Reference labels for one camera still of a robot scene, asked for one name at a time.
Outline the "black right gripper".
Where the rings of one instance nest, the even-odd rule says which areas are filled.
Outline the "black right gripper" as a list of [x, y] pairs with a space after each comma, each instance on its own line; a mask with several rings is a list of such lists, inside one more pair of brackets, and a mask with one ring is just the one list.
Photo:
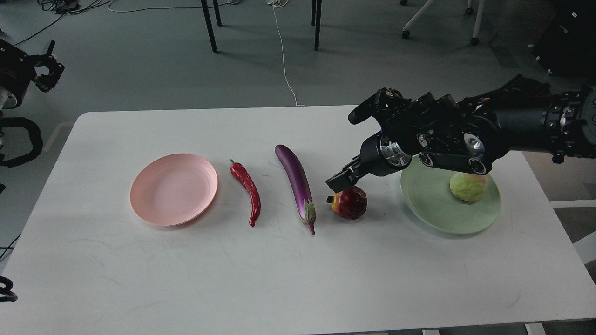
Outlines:
[[364, 140], [360, 155], [355, 156], [325, 183], [334, 193], [339, 193], [355, 186], [367, 174], [387, 176], [406, 169], [411, 161], [412, 156], [406, 154], [398, 143], [383, 132], [378, 132]]

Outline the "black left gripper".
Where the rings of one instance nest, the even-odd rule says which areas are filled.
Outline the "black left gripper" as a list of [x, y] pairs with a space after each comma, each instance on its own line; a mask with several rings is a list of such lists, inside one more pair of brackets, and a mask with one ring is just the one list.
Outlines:
[[[48, 93], [57, 85], [65, 68], [53, 54], [55, 45], [55, 40], [50, 40], [44, 54], [28, 56], [26, 52], [6, 40], [0, 40], [2, 109], [21, 106], [30, 81], [43, 93]], [[47, 74], [37, 74], [36, 69], [40, 67], [46, 68]]]

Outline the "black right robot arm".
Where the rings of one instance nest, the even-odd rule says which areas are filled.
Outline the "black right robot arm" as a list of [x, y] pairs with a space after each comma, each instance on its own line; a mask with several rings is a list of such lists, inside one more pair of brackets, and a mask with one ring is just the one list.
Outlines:
[[595, 87], [550, 93], [550, 85], [522, 75], [502, 87], [456, 102], [449, 94], [404, 98], [378, 89], [348, 116], [351, 124], [372, 117], [380, 130], [364, 140], [359, 155], [326, 180], [335, 193], [366, 176], [406, 169], [414, 158], [424, 166], [486, 175], [509, 151], [536, 151], [594, 159]]

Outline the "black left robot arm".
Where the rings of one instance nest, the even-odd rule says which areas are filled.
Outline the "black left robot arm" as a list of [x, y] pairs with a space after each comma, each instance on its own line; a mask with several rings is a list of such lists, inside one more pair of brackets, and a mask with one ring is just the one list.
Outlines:
[[[15, 109], [23, 104], [30, 83], [43, 93], [57, 85], [64, 66], [54, 55], [55, 40], [50, 40], [43, 54], [27, 54], [7, 40], [0, 41], [0, 107]], [[1, 117], [1, 129], [23, 128], [28, 133], [31, 150], [12, 159], [1, 155], [1, 165], [7, 168], [24, 165], [36, 159], [43, 149], [41, 130], [34, 121], [25, 117]]]

